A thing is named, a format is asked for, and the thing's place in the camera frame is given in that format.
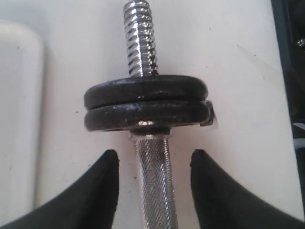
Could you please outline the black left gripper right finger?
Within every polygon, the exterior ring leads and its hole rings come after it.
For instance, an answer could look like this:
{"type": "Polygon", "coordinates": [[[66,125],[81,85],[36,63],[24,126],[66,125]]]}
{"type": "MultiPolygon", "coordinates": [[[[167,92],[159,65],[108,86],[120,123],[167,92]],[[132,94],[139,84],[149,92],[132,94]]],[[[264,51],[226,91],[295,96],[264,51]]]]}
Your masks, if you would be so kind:
{"type": "Polygon", "coordinates": [[[202,229],[303,229],[304,222],[263,201],[204,150],[191,157],[191,189],[202,229]]]}

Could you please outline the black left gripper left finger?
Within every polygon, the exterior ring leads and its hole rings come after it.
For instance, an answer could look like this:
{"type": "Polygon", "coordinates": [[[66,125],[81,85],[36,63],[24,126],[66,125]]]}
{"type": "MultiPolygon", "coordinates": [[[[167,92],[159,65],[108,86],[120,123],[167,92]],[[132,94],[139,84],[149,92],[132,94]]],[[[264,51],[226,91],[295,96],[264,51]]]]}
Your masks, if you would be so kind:
{"type": "Polygon", "coordinates": [[[118,205],[117,152],[103,155],[69,188],[4,229],[110,229],[118,205]]]}

